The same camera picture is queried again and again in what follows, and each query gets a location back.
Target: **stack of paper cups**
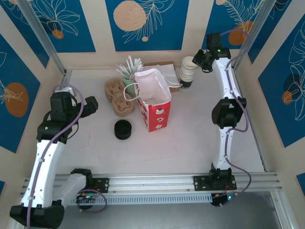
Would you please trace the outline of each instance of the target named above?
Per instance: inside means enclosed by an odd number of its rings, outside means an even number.
[[[189,89],[195,77],[197,65],[192,62],[193,57],[187,56],[182,60],[180,83],[182,89]]]

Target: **white table surface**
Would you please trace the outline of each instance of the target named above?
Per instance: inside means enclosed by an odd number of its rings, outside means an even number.
[[[114,124],[122,118],[116,116],[103,88],[104,82],[113,77],[117,77],[115,69],[72,71],[70,84],[84,98],[95,96],[99,109],[79,121],[79,131],[68,140],[57,174],[69,174],[74,168],[88,168],[94,174],[177,174],[210,170],[219,138],[211,112],[221,99],[213,73],[202,73],[198,69],[190,89],[172,93],[166,128],[149,133],[135,103],[134,112],[123,118],[132,124],[131,137],[123,141],[114,135]],[[243,116],[237,127],[244,126]],[[249,172],[264,171],[251,128],[244,134],[234,133],[231,162]]]

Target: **leaf drawing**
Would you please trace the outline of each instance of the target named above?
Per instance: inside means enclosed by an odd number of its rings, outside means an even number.
[[[1,1],[15,18],[28,24],[18,5],[8,0]],[[63,38],[64,31],[78,35],[78,30],[73,24],[80,20],[80,15],[66,10],[66,0],[32,0],[29,3],[47,33],[53,34],[58,39]]]
[[[9,0],[2,0],[3,4],[10,10],[12,15],[17,18],[18,20],[21,20],[24,24],[28,25],[28,21],[23,16],[21,10],[19,9],[18,5],[10,2]]]
[[[269,13],[269,16],[273,19],[276,11],[283,11],[288,5],[289,0],[277,0]]]
[[[0,52],[0,67],[4,64],[4,62],[6,60],[6,55],[7,55],[7,53]],[[5,102],[5,100],[9,101],[11,98],[22,101],[23,99],[20,98],[21,96],[22,96],[22,93],[14,93],[14,92],[8,90],[7,88],[5,88],[5,86],[3,85],[3,83],[0,80],[0,104],[3,104]]]
[[[134,31],[125,31],[123,37],[126,38],[124,44],[129,41],[136,39],[146,38],[148,39],[154,32],[154,30],[158,29],[158,26],[162,26],[162,16],[161,14],[169,10],[175,2],[175,0],[171,0],[171,3],[165,7],[165,3],[169,0],[138,0],[138,4],[142,7],[146,15],[145,24]]]
[[[293,81],[289,85],[283,99],[284,103],[295,103],[295,120],[300,121],[305,117],[305,22],[295,36],[288,61]]]
[[[234,19],[235,24],[241,26],[243,31],[248,31],[249,22],[259,12],[265,0],[257,0],[247,8],[243,0],[225,0],[224,6],[231,18]]]

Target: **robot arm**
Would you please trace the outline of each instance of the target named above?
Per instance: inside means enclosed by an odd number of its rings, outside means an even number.
[[[230,160],[234,130],[231,130],[230,132],[228,132],[228,130],[235,128],[243,115],[241,107],[232,94],[235,94],[243,107],[246,107],[247,102],[245,98],[241,98],[235,86],[233,69],[231,65],[228,66],[231,59],[230,50],[222,47],[220,34],[208,34],[206,47],[208,51],[204,52],[199,50],[194,56],[193,63],[200,66],[205,73],[214,71],[221,88],[221,100],[212,110],[212,121],[219,127],[219,148],[212,162],[209,176],[202,179],[204,182],[200,186],[208,188],[209,190],[224,190],[226,185],[235,184],[235,182],[232,182],[234,176],[232,176],[230,165],[225,158],[226,137],[227,134],[229,134],[227,142],[227,159]],[[232,185],[230,188],[236,189],[237,187],[236,185]]]
[[[71,199],[80,190],[92,188],[93,178],[91,171],[88,169],[75,169],[60,188],[53,190],[57,165],[72,128],[61,134],[50,145],[43,161],[41,159],[41,155],[50,140],[68,126],[80,111],[81,105],[77,104],[72,94],[71,88],[55,92],[50,99],[51,111],[45,115],[42,124],[38,127],[37,153],[29,185],[20,205],[13,206],[10,210],[10,216],[24,226],[27,223],[28,207],[31,207],[30,225],[32,227],[58,228],[63,220],[64,209]],[[98,109],[97,101],[93,96],[86,98],[85,101],[87,104],[84,106],[81,118],[95,113]],[[40,172],[38,177],[35,177],[40,161],[42,161]],[[37,179],[37,182],[34,198],[31,206],[29,206],[34,179]]]

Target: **black bracket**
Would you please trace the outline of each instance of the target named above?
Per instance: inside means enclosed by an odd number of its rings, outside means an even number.
[[[56,92],[50,98],[51,110],[44,116],[42,124],[37,129],[37,140],[51,140],[58,132],[70,124],[78,115],[81,109],[81,103],[72,106],[72,100],[77,103],[75,97],[69,92]],[[94,96],[85,99],[86,105],[83,107],[81,118],[85,118],[98,109],[98,103]],[[60,141],[67,143],[68,135],[72,132],[72,127],[61,134],[54,143]]]
[[[247,100],[241,97],[238,97],[238,100],[245,108],[247,105]],[[221,129],[228,126],[234,128],[240,121],[242,115],[243,111],[237,101],[235,99],[225,97],[224,99],[221,99],[212,110],[212,121]]]
[[[227,186],[231,190],[237,190],[235,177],[232,175],[231,169],[215,169],[213,164],[209,175],[194,176],[193,181],[195,191],[219,191],[225,190]]]
[[[97,190],[101,193],[108,193],[109,178],[93,178],[92,189]]]
[[[92,188],[94,190],[97,190],[101,193],[108,193],[108,189],[109,189],[109,178],[93,178],[92,179]],[[90,201],[90,203],[94,204],[95,203],[95,198],[86,198],[86,200],[84,201],[83,199],[85,198],[85,196],[83,194],[80,194],[79,196],[77,196],[76,198],[76,203],[78,204],[79,201],[81,201],[80,203],[88,203],[88,201]],[[92,208],[93,205],[81,205],[80,209],[82,210],[88,210],[90,208]]]

